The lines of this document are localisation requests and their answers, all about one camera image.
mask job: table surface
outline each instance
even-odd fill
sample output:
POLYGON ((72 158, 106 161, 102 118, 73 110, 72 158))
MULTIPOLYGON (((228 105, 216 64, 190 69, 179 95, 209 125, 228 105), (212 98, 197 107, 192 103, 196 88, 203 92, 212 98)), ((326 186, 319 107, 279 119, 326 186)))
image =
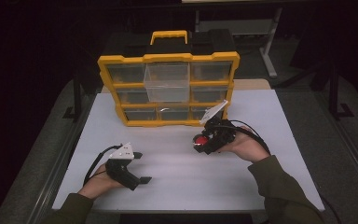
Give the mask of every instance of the table surface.
MULTIPOLYGON (((275 91, 234 91, 228 117, 251 125, 309 200, 324 210, 275 91)), ((202 129, 182 125, 126 127, 115 113, 112 96, 98 94, 52 208, 59 209, 69 193, 82 187, 85 174, 100 152, 131 142, 133 150, 144 155, 129 164, 129 171, 138 177, 152 176, 152 180, 135 191, 114 189, 97 199, 93 209, 118 213, 264 210, 264 199, 247 170, 250 162, 232 153, 206 155, 193 149, 192 138, 202 129)), ((112 152, 105 153, 100 164, 112 152)))

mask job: yellow handle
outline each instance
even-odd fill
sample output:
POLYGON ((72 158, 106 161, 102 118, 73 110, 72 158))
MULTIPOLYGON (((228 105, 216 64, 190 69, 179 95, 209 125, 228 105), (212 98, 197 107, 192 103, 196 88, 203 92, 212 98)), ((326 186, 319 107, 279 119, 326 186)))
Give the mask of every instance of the yellow handle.
POLYGON ((184 37, 185 43, 187 44, 187 31, 156 31, 153 32, 152 40, 150 41, 150 45, 153 45, 153 42, 156 38, 172 38, 172 37, 184 37))

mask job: green sleeve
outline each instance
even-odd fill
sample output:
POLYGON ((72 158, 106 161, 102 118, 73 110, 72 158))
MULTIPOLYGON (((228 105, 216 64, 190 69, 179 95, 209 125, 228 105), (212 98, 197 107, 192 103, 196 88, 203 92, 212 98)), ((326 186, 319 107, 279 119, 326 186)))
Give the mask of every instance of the green sleeve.
POLYGON ((42 224, 81 224, 86 221, 93 200, 80 194, 71 193, 60 210, 47 217, 42 224))
POLYGON ((272 224, 324 223, 319 210, 307 199, 297 181, 287 174, 275 156, 249 166, 255 177, 258 193, 272 224))

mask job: person's left hand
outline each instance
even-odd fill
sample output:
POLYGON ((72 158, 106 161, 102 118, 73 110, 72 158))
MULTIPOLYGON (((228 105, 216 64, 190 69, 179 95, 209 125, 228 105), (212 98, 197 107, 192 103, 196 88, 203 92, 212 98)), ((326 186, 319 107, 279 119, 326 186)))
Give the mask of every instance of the person's left hand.
POLYGON ((86 183, 85 186, 78 192, 85 197, 92 200, 97 199, 110 189, 123 187, 116 180, 110 178, 106 173, 105 164, 102 164, 98 170, 94 173, 92 178, 86 183))

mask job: plastic storage organizer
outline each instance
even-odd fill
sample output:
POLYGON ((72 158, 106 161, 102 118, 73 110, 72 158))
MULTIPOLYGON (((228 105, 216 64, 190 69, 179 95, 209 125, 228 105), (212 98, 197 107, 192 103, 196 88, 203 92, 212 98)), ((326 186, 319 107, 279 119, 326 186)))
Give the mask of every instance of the plastic storage organizer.
POLYGON ((230 102, 239 61, 229 30, 159 31, 113 35, 98 65, 126 126, 200 126, 206 109, 230 102))

